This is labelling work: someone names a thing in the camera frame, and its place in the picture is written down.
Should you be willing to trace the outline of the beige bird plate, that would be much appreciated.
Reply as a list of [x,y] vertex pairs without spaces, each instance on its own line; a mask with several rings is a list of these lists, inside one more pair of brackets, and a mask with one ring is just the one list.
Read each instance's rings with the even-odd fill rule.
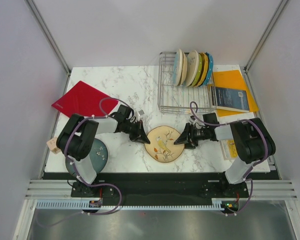
[[186,54],[183,52],[181,77],[178,83],[179,86],[182,86],[184,81],[186,80],[187,70],[188,70],[188,59]]
[[173,162],[185,149],[184,144],[174,145],[180,136],[181,134],[170,126],[155,127],[147,134],[150,144],[145,144],[145,150],[157,162]]

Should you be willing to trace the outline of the dark blue blossom plate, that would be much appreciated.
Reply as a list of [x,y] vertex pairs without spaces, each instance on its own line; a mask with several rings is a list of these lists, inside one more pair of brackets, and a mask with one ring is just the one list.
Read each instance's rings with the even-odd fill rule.
[[91,161],[92,168],[98,175],[106,166],[108,161],[108,149],[106,145],[99,139],[94,138],[93,142],[76,140],[73,137],[68,148],[67,148],[68,158],[72,157],[76,160],[76,157],[86,156]]

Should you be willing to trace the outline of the blue and cream plate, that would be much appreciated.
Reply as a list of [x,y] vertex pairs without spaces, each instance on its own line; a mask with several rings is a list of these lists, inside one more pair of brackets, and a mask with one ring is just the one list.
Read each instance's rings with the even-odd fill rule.
[[183,51],[178,49],[175,54],[173,70],[172,70],[172,84],[178,86],[181,80],[182,68],[183,68]]

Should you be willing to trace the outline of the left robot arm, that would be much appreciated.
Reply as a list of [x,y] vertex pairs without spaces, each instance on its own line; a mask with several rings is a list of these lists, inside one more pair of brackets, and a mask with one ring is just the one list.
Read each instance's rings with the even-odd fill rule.
[[99,183],[94,181],[97,172],[90,159],[96,135],[125,133],[132,142],[151,143],[144,130],[143,121],[130,120],[133,116],[133,109],[123,104],[109,116],[87,117],[75,113],[57,137],[56,146],[73,166],[74,176],[83,183],[82,191],[89,197],[96,196],[100,191]]

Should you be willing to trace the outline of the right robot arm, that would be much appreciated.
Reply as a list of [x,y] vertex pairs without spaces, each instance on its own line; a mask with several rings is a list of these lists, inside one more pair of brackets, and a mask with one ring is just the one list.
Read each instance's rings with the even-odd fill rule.
[[237,184],[244,182],[253,168],[263,163],[276,152],[276,145],[259,117],[219,123],[216,113],[204,114],[203,119],[190,117],[174,145],[195,149],[199,141],[220,142],[233,140],[237,152],[232,165],[223,172],[219,191],[225,197],[237,191]]

